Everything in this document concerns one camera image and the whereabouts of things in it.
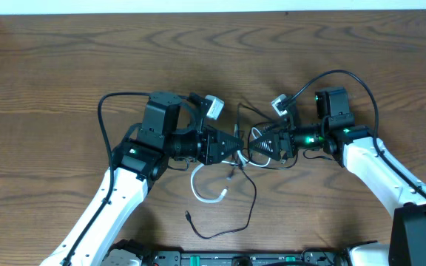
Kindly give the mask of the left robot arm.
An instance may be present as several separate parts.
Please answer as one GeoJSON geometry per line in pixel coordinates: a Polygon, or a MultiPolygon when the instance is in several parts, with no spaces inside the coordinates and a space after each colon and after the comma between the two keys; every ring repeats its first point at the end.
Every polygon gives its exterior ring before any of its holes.
{"type": "Polygon", "coordinates": [[[224,102],[213,96],[151,92],[143,120],[116,147],[106,146],[109,167],[101,185],[64,241],[43,265],[100,265],[127,218],[146,199],[170,160],[223,163],[243,141],[206,124],[224,102]]]}

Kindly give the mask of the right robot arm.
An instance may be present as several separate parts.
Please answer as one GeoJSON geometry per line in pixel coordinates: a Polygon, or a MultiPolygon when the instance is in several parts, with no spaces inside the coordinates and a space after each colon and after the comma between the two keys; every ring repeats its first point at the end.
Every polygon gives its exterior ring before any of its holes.
{"type": "Polygon", "coordinates": [[[322,150],[329,160],[355,174],[390,214],[390,242],[364,242],[344,249],[330,265],[426,265],[426,184],[408,171],[367,126],[355,124],[342,87],[315,93],[319,123],[295,123],[295,101],[281,95],[271,105],[285,120],[249,143],[272,160],[298,151],[322,150]]]}

